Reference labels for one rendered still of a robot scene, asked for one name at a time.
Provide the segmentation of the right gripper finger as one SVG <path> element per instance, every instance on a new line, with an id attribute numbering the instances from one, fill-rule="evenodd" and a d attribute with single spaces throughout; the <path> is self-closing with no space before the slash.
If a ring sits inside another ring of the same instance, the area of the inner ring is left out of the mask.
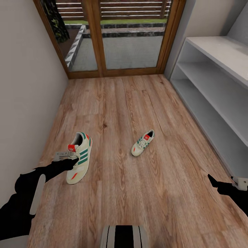
<path id="1" fill-rule="evenodd" d="M 214 179 L 214 177 L 212 177 L 210 174 L 208 174 L 208 178 L 209 178 L 209 180 L 210 180 L 212 186 L 218 188 L 219 182 L 216 181 L 216 180 Z"/>

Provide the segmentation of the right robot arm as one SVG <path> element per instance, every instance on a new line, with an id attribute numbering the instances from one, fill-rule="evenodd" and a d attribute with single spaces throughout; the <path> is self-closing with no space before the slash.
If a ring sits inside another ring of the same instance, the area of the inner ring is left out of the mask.
<path id="1" fill-rule="evenodd" d="M 220 195 L 229 195 L 248 216 L 248 178 L 231 177 L 235 183 L 218 182 L 210 174 L 208 174 L 208 178 Z"/>

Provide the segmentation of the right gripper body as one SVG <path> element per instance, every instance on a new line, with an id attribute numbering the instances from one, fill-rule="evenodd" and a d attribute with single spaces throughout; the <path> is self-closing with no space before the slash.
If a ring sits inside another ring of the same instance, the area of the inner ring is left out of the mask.
<path id="1" fill-rule="evenodd" d="M 248 199 L 248 186 L 247 191 L 242 191 L 231 183 L 219 182 L 217 191 L 220 195 L 229 195 L 238 207 L 243 200 Z"/>

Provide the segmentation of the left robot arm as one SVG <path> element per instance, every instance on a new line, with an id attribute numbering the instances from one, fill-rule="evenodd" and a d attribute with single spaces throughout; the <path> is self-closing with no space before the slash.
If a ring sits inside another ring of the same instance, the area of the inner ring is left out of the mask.
<path id="1" fill-rule="evenodd" d="M 15 183 L 16 194 L 0 209 L 0 248 L 26 248 L 31 221 L 35 217 L 45 182 L 64 171 L 73 169 L 77 159 L 72 151 L 55 152 L 46 167 L 28 170 Z"/>

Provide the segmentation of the gym shoe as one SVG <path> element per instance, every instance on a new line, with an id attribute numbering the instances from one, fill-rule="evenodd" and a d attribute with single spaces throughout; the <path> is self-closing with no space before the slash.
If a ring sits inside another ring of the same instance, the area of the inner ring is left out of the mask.
<path id="1" fill-rule="evenodd" d="M 153 140 L 154 138 L 154 130 L 150 130 L 144 134 L 132 147 L 131 154 L 133 156 L 139 156 L 143 150 L 146 148 L 147 145 Z"/>
<path id="2" fill-rule="evenodd" d="M 92 137 L 83 132 L 76 132 L 73 142 L 68 145 L 68 151 L 74 152 L 74 155 L 70 156 L 69 159 L 79 158 L 79 161 L 73 166 L 72 170 L 68 170 L 67 172 L 66 181 L 68 184 L 76 184 L 87 173 L 92 145 Z"/>

